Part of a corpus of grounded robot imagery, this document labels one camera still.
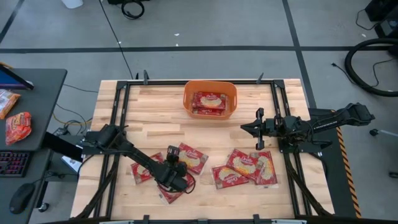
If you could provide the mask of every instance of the orange basket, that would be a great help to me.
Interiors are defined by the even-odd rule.
[[[224,93],[228,96],[227,108],[223,115],[205,115],[205,114],[194,114],[192,113],[192,99],[193,94],[199,91],[212,92],[212,93]],[[229,82],[218,82],[218,81],[204,81],[204,80],[192,80],[185,85],[183,104],[184,108],[192,118],[200,119],[228,119],[236,109],[238,96],[236,87]]]

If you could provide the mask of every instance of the laptop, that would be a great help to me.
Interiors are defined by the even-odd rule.
[[[33,90],[32,82],[26,81],[8,68],[0,65],[0,89]]]

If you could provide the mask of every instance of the black aluminum frame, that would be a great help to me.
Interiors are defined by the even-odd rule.
[[[125,89],[124,92],[124,100],[123,100],[123,107],[122,107],[122,112],[121,112],[121,119],[120,119],[120,127],[124,127],[125,122],[126,122],[126,114],[127,114],[127,107],[128,107],[128,101],[129,101],[129,93],[130,93],[130,88],[134,85],[185,85],[189,80],[133,80],[133,81],[118,81],[116,85],[116,93],[114,97],[114,103],[113,103],[113,109],[112,109],[112,115],[111,115],[111,124],[114,124],[116,122],[116,116],[118,113],[118,105],[119,105],[119,99],[120,99],[120,94],[121,90]],[[272,99],[274,101],[274,108],[275,108],[275,115],[277,116],[277,121],[280,122],[282,119],[282,115],[280,112],[280,104],[278,101],[277,97],[277,89],[280,89],[281,95],[282,95],[282,102],[283,102],[283,107],[285,114],[288,116],[290,115],[290,107],[289,107],[289,102],[287,101],[287,95],[286,95],[286,90],[285,90],[285,85],[283,80],[214,80],[214,81],[222,81],[222,82],[230,82],[235,85],[269,85],[271,87],[271,93],[272,93]],[[117,163],[119,165],[119,155],[114,156],[114,163]],[[303,175],[303,169],[302,169],[302,164],[300,160],[300,155],[298,153],[294,153],[294,158],[295,158],[295,164],[296,164],[296,170],[298,173],[298,176],[300,177],[301,181],[305,183],[304,180],[304,175]],[[285,160],[285,165],[286,167],[288,164],[291,163],[290,161],[290,156],[289,153],[284,153],[284,160]],[[103,166],[101,169],[101,175],[100,175],[100,180],[99,184],[101,185],[104,182],[104,179],[106,177],[106,173],[108,170],[108,164],[109,164],[109,155],[104,155],[104,160],[103,160]],[[109,195],[108,195],[108,201],[106,205],[106,217],[111,217],[112,214],[112,208],[113,208],[113,198],[114,198],[114,191],[116,188],[116,179],[117,175],[113,178],[111,181],[110,187],[109,187]],[[294,211],[294,216],[297,217],[300,215],[300,209],[299,209],[299,203],[297,201],[297,194],[295,190],[295,185],[294,185],[294,180],[293,178],[287,174],[287,179],[289,181],[289,190],[290,190],[290,197],[292,200],[292,206],[293,206],[293,211]],[[304,207],[305,207],[305,214],[306,215],[312,215],[311,213],[311,206],[310,203],[308,202],[306,196],[304,194],[302,195],[303,197],[303,202],[304,202]],[[97,203],[95,207],[95,212],[93,214],[94,217],[99,217],[100,216],[100,210],[101,210],[101,200]],[[161,223],[177,223],[177,222],[187,222],[187,221],[192,221],[192,220],[162,220]],[[270,223],[270,219],[260,219],[258,214],[253,215],[252,220],[217,220],[217,223]]]

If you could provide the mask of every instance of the butcher block table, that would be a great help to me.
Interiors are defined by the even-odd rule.
[[[285,79],[285,89],[294,116],[310,119],[303,88],[299,79]],[[91,129],[99,131],[111,117],[116,80],[104,80],[99,88]],[[134,85],[130,89],[125,128],[127,139],[138,149],[151,156],[158,152],[166,155],[169,145],[181,142],[209,156],[202,175],[194,175],[196,188],[191,194],[183,194],[172,204],[165,205],[159,198],[155,181],[147,180],[134,185],[128,157],[121,157],[114,193],[112,220],[188,219],[248,219],[253,214],[260,218],[294,218],[283,155],[275,138],[264,137],[277,174],[278,188],[259,189],[252,182],[216,190],[210,169],[225,164],[227,155],[235,148],[249,154],[256,152],[256,138],[243,131],[241,124],[255,120],[258,108],[264,108],[265,118],[275,116],[269,85],[236,85],[238,107],[225,121],[193,119],[183,107],[183,85]],[[123,104],[123,93],[119,108]],[[119,124],[120,111],[116,124]],[[322,163],[300,154],[308,189],[323,207],[333,213],[333,206]],[[71,217],[78,215],[98,188],[103,156],[94,156],[80,171]],[[300,213],[304,213],[300,189],[296,186]],[[105,214],[108,193],[105,192],[100,216]]]

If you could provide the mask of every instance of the cracker package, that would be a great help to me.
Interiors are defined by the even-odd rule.
[[[256,179],[256,185],[273,186],[278,183],[272,162],[271,152],[252,152],[251,157],[258,158],[264,165],[260,171],[260,175]]]
[[[211,168],[211,175],[216,185],[216,189],[223,189],[226,187],[232,187],[239,184],[245,184],[249,182],[247,177],[231,170],[227,166],[218,166]]]
[[[6,144],[11,145],[26,138],[31,132],[29,112],[22,112],[7,118],[6,121]]]
[[[184,177],[187,182],[188,182],[188,190],[190,187],[193,186],[193,184],[195,183],[195,180],[193,179],[193,177],[191,175],[186,175]],[[182,194],[184,194],[184,192],[176,192],[176,193],[170,193],[167,192],[163,186],[158,185],[157,186],[158,190],[159,190],[159,197],[160,199],[163,201],[163,203],[165,204],[171,204],[173,203],[177,198],[179,198]]]
[[[222,93],[197,92],[193,95],[192,107],[225,110],[226,95]]]
[[[178,155],[180,161],[185,162],[188,169],[194,174],[201,174],[208,156],[184,143],[181,143],[178,148],[180,149],[180,154]]]
[[[150,158],[152,158],[153,160],[158,161],[158,162],[163,162],[163,160],[164,160],[161,152],[154,154]],[[140,164],[135,163],[135,164],[131,164],[130,166],[131,166],[131,175],[136,184],[140,184],[140,183],[152,178],[149,171],[147,169],[145,169],[145,167],[141,166]]]
[[[6,118],[12,106],[17,102],[20,94],[12,93],[7,90],[0,90],[0,119]]]
[[[220,109],[211,109],[211,108],[197,108],[192,110],[193,114],[202,114],[202,115],[214,115],[221,116],[224,113],[224,110]]]
[[[243,176],[256,181],[262,168],[262,162],[257,158],[234,149],[228,156],[226,166],[242,174]]]

